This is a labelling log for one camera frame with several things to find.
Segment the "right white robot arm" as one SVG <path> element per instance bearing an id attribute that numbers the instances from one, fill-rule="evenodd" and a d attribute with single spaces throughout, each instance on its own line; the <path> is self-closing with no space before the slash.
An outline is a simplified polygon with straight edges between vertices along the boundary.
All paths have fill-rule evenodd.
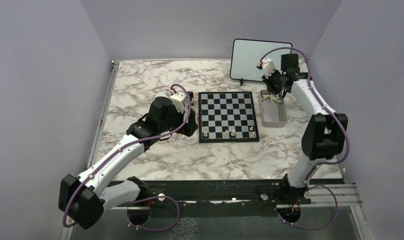
<path id="1" fill-rule="evenodd" d="M 349 147 L 346 133 L 348 117 L 326 104 L 309 74 L 299 76 L 298 54 L 281 55 L 280 70 L 266 56 L 261 58 L 257 67 L 263 71 L 262 80 L 269 93 L 291 93 L 310 117 L 301 140 L 303 154 L 279 183 L 278 197 L 289 204 L 304 196 L 310 179 L 320 166 L 331 164 L 331 159 Z"/>

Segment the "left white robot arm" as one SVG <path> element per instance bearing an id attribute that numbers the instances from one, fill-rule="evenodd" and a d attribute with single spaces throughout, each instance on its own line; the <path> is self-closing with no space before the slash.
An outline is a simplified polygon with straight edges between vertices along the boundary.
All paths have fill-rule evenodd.
<path id="1" fill-rule="evenodd" d="M 145 203 L 147 192 L 139 179 L 129 178 L 117 187 L 109 187 L 109 183 L 158 141 L 174 133 L 192 136 L 198 125 L 191 106 L 192 97 L 186 93 L 156 97 L 148 113 L 129 126 L 107 155 L 77 176 L 66 175 L 60 182 L 58 199 L 63 226 L 88 229 L 112 207 L 125 202 L 137 206 Z"/>

